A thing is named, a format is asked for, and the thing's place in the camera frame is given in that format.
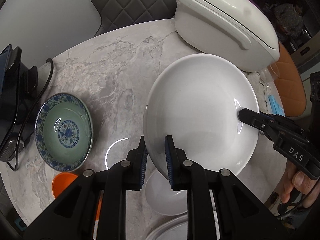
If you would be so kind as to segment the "person's right hand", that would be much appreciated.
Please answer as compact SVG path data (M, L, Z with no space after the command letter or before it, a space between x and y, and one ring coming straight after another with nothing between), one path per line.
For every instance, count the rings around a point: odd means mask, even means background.
M279 183L279 195L282 203L287 203L293 189L306 195L303 207L309 208L319 195L319 181L311 180L305 173L297 170L289 160Z

